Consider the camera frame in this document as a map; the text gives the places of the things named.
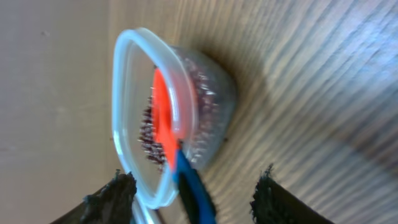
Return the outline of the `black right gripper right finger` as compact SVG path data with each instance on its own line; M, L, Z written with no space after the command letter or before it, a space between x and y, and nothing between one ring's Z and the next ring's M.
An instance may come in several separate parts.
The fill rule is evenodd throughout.
M279 185L273 170L270 164L255 186L250 201L255 224L333 224Z

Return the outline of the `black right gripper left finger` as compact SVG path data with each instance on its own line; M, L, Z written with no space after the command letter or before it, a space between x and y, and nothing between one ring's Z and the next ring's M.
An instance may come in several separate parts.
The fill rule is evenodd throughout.
M52 224L130 224L132 203L137 192L136 179L129 172L120 173L82 203L54 220Z

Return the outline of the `red scoop with blue handle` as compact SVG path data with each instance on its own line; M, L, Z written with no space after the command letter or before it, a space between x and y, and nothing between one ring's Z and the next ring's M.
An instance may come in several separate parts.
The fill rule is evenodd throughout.
M192 224L216 224L216 208L198 172L182 151L183 143L172 132L172 108L165 78L155 69L152 90L152 119L155 142L164 149L165 158L178 188L179 197Z

